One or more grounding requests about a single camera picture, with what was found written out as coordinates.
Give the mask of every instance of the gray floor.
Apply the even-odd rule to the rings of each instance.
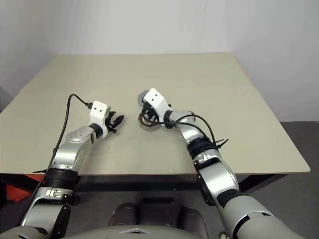
[[[319,239],[319,123],[284,122],[283,127],[311,168],[309,174],[288,175],[252,194],[288,227],[309,239]],[[104,192],[81,193],[81,203],[72,207],[67,235],[105,226],[121,203],[142,197],[173,196],[185,206],[198,209],[206,220],[210,237],[223,231],[215,207],[207,206],[199,192]],[[0,210],[0,231],[14,226],[25,201]]]

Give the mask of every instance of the white wall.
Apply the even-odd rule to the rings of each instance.
[[[279,120],[319,120],[316,0],[0,2],[0,87],[10,95],[53,53],[232,51]]]

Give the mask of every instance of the table leg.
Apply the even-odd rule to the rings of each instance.
[[[0,174],[0,180],[2,183],[14,186],[30,193],[35,190],[39,183],[38,181],[23,174]]]
[[[0,182],[0,208],[6,202],[6,186],[4,183]]]
[[[249,175],[239,183],[239,188],[242,192],[255,192],[275,181],[285,177],[287,174],[254,174]]]

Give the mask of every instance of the black cable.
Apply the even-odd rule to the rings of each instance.
[[[194,124],[192,124],[192,123],[186,123],[186,122],[160,122],[160,121],[151,121],[151,120],[148,120],[147,118],[145,118],[145,115],[143,116],[143,118],[144,118],[147,122],[155,123],[155,124],[172,124],[172,125],[178,125],[178,124],[180,124],[180,125],[192,126],[192,127],[196,128],[198,131],[200,131],[200,132],[203,134],[204,137],[208,138],[207,135],[204,133],[204,131],[203,131],[200,127],[198,127],[198,126],[196,126],[196,125],[194,125]]]
[[[33,194],[31,195],[31,197],[30,197],[30,199],[29,199],[27,205],[24,207],[23,213],[21,214],[21,216],[20,216],[20,218],[19,218],[19,221],[18,221],[18,223],[17,223],[17,225],[16,225],[17,227],[19,227],[19,226],[21,225],[22,220],[23,220],[25,214],[27,213],[27,210],[28,210],[29,207],[31,206],[31,203],[32,203],[32,201],[33,201],[33,199],[34,199],[34,197],[35,197],[36,192],[38,191],[38,189],[40,188],[40,186],[42,186],[43,180],[45,179],[45,177],[46,177],[46,175],[47,175],[47,172],[48,172],[48,170],[50,169],[51,164],[52,164],[52,162],[53,162],[53,160],[54,160],[54,157],[55,157],[55,155],[56,155],[56,152],[57,152],[57,150],[58,150],[58,148],[59,148],[59,146],[60,146],[60,143],[61,143],[61,141],[62,141],[64,132],[65,132],[65,129],[66,129],[66,125],[67,125],[67,123],[68,123],[69,112],[70,112],[70,103],[71,103],[71,99],[72,99],[73,96],[75,96],[75,97],[76,97],[80,102],[82,102],[85,106],[89,107],[89,105],[90,105],[90,103],[85,102],[85,101],[82,100],[80,97],[78,97],[76,94],[70,94],[70,96],[69,96],[69,98],[68,98],[67,105],[66,105],[66,113],[65,113],[64,124],[63,124],[63,127],[62,127],[62,131],[61,131],[60,137],[59,137],[59,139],[58,139],[58,142],[56,143],[56,146],[55,146],[55,148],[53,149],[53,154],[52,154],[51,160],[50,160],[50,162],[49,162],[49,166],[48,166],[47,169],[41,171],[41,172],[44,172],[44,175],[43,175],[43,177],[41,178],[41,180],[39,181],[39,183],[38,183],[38,185],[36,186],[35,190],[33,191]]]
[[[176,120],[176,122],[178,122],[178,121],[180,121],[181,119],[186,118],[186,117],[196,117],[196,118],[201,119],[201,120],[206,124],[206,126],[208,127],[208,129],[209,129],[211,138],[212,138],[212,140],[213,140],[213,144],[216,145],[216,140],[215,140],[215,137],[214,137],[213,130],[211,129],[209,123],[208,123],[202,116],[195,115],[195,114],[189,114],[189,115],[185,115],[185,116],[183,116],[183,117],[180,117],[178,120]]]

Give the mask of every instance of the table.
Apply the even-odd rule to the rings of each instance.
[[[140,92],[156,88],[177,110],[191,110],[211,125],[220,153],[236,175],[255,175],[251,188],[273,175],[309,172],[251,80],[230,53],[172,55],[57,55],[0,114],[0,173],[47,167],[71,93],[125,114],[118,133],[99,141],[80,175],[189,175],[195,170],[177,130],[142,130]],[[66,132],[89,121],[73,101]],[[208,134],[207,128],[200,124]]]

